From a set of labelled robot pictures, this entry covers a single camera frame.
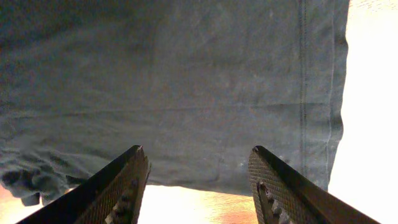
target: wrinkled fabric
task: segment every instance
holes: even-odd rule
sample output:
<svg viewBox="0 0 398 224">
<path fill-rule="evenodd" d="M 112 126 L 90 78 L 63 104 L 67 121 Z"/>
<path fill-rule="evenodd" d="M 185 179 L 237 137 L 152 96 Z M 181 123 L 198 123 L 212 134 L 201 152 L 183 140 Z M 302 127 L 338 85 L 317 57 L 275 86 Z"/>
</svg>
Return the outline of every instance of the wrinkled fabric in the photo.
<svg viewBox="0 0 398 224">
<path fill-rule="evenodd" d="M 2 6 L 0 175 L 15 197 L 54 200 L 135 144 L 150 184 L 250 195 L 263 145 L 327 189 L 348 0 Z"/>
</svg>

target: stitching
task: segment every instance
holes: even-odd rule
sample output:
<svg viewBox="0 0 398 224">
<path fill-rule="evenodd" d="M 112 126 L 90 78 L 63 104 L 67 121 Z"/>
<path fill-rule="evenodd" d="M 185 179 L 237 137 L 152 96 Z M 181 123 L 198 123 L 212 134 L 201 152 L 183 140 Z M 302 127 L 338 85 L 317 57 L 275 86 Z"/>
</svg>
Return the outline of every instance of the stitching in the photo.
<svg viewBox="0 0 398 224">
<path fill-rule="evenodd" d="M 307 109 L 305 99 L 307 96 L 307 0 L 300 1 L 300 157 L 301 157 L 301 171 L 303 176 L 307 176 L 306 169 L 306 138 L 307 138 Z"/>
</svg>

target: gray t-shirt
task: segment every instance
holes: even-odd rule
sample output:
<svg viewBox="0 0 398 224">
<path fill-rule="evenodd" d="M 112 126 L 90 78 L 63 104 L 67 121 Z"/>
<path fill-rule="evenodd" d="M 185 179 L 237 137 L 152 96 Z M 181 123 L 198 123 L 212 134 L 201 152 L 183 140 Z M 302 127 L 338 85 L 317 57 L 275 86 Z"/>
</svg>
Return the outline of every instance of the gray t-shirt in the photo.
<svg viewBox="0 0 398 224">
<path fill-rule="evenodd" d="M 250 195 L 248 156 L 263 145 L 326 189 L 347 10 L 348 0 L 2 2 L 3 186 L 53 200 L 70 177 L 140 144 L 150 184 Z"/>
</svg>

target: fabric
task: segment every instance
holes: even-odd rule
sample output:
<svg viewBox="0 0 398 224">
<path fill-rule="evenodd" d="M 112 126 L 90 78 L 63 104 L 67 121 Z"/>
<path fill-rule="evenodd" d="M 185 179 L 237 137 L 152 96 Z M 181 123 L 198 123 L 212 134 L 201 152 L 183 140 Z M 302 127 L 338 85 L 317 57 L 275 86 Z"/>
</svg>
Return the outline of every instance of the fabric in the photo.
<svg viewBox="0 0 398 224">
<path fill-rule="evenodd" d="M 250 195 L 263 145 L 327 189 L 348 0 L 3 1 L 0 175 L 56 199 L 132 145 L 149 183 Z"/>
</svg>

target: wooden surface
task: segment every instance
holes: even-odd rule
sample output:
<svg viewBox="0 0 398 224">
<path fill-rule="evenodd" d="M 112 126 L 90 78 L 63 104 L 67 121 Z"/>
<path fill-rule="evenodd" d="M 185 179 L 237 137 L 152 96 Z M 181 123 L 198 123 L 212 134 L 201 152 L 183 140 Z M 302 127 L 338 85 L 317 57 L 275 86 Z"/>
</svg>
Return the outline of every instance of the wooden surface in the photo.
<svg viewBox="0 0 398 224">
<path fill-rule="evenodd" d="M 7 190 L 0 189 L 0 224 L 18 222 L 41 207 L 24 207 L 18 198 L 12 197 Z M 182 187 L 147 186 L 139 223 L 252 224 L 257 223 L 257 218 L 252 197 Z"/>
</svg>

